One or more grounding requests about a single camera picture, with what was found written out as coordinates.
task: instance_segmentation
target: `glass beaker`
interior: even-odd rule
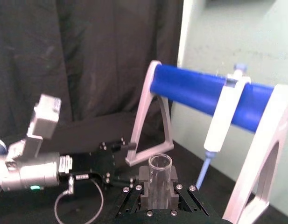
[[[148,208],[167,209],[170,199],[170,174],[172,159],[166,154],[149,158]]]

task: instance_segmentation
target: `bolt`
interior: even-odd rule
[[[142,190],[142,185],[138,184],[138,185],[136,185],[135,188],[136,188],[137,190]]]
[[[151,216],[153,215],[153,212],[152,212],[151,210],[148,210],[147,213],[146,213],[146,215],[147,215],[148,217],[151,217]]]
[[[124,187],[124,188],[123,188],[123,192],[124,192],[124,193],[129,192],[129,187]]]
[[[182,187],[183,187],[183,186],[182,186],[182,184],[180,184],[180,183],[176,185],[176,188],[177,188],[178,190],[181,190]]]
[[[195,190],[196,190],[196,187],[195,187],[194,185],[191,185],[191,186],[189,187],[189,189],[190,189],[190,191],[195,191]]]
[[[171,216],[176,216],[177,214],[178,212],[175,209],[171,210]]]

